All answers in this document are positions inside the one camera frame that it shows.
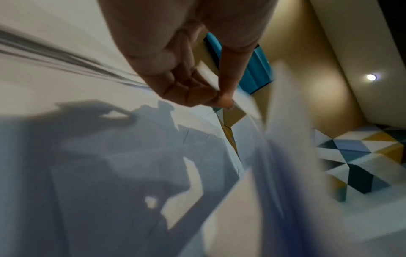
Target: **ceiling light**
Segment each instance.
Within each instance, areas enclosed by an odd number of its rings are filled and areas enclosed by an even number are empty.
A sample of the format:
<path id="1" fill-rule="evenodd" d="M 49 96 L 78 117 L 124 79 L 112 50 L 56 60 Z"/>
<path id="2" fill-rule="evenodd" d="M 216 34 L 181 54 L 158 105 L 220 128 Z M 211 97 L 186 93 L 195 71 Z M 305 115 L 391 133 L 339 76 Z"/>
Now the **ceiling light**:
<path id="1" fill-rule="evenodd" d="M 377 76 L 374 75 L 374 74 L 368 74 L 368 75 L 367 75 L 367 79 L 368 79 L 369 81 L 375 81 L 375 80 L 377 79 Z"/>

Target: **recessed light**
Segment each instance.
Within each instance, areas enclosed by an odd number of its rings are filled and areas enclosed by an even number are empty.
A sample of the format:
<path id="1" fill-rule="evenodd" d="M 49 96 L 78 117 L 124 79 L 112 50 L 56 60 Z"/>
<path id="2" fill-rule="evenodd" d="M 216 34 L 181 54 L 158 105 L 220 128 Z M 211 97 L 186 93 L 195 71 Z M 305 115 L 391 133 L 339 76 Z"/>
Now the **recessed light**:
<path id="1" fill-rule="evenodd" d="M 377 77 L 376 75 L 374 75 L 374 74 L 368 74 L 368 75 L 367 75 L 367 79 L 368 79 L 369 81 L 375 81 L 377 78 L 378 78 L 378 77 Z"/>

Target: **hand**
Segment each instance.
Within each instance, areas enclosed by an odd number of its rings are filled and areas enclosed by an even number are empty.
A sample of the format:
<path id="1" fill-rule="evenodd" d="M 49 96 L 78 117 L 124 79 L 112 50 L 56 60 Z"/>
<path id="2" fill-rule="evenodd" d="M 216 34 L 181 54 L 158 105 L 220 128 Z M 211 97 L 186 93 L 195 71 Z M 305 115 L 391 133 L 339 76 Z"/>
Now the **hand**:
<path id="1" fill-rule="evenodd" d="M 119 50 L 162 98 L 230 108 L 277 0 L 99 0 Z M 195 69 L 201 29 L 222 43 L 217 92 Z"/>

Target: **geometric wall pattern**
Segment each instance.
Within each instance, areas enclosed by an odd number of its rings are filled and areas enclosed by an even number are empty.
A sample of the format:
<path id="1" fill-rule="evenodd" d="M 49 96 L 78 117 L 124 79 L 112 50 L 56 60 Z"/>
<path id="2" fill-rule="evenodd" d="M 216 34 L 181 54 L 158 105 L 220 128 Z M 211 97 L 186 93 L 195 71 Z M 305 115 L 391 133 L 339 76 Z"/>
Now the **geometric wall pattern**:
<path id="1" fill-rule="evenodd" d="M 329 138 L 315 130 L 317 156 L 329 175 L 335 199 L 349 191 L 366 194 L 406 180 L 406 130 L 368 125 Z"/>

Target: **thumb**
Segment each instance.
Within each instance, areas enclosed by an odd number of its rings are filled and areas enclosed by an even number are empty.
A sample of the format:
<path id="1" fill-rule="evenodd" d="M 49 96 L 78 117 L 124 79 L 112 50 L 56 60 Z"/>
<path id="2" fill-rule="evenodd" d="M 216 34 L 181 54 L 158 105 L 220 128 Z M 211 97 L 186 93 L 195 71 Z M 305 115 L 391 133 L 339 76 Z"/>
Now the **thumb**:
<path id="1" fill-rule="evenodd" d="M 247 67 L 254 48 L 239 51 L 223 46 L 220 56 L 219 87 L 225 97 L 232 97 Z"/>

